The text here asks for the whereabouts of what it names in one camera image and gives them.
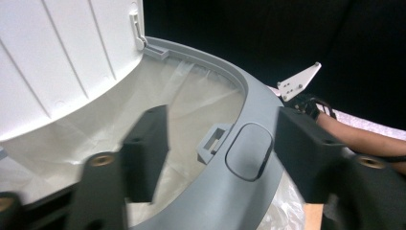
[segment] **curved plastic edge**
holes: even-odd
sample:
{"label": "curved plastic edge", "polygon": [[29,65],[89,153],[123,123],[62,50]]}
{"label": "curved plastic edge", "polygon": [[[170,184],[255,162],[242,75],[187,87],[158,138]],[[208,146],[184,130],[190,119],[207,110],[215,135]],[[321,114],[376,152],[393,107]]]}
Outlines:
{"label": "curved plastic edge", "polygon": [[226,154],[246,124],[275,135],[281,101],[261,82],[233,64],[190,47],[148,37],[169,55],[213,69],[245,93],[245,103],[224,143],[205,170],[167,208],[130,229],[256,229],[281,181],[283,167],[272,150],[262,176],[246,181],[226,165]]}

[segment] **plastic lid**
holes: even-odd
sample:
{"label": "plastic lid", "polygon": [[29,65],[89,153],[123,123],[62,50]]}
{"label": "plastic lid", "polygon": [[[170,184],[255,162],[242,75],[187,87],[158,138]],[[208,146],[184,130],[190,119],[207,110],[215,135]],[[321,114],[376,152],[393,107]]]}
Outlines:
{"label": "plastic lid", "polygon": [[0,2],[0,141],[89,104],[141,61],[142,1]]}

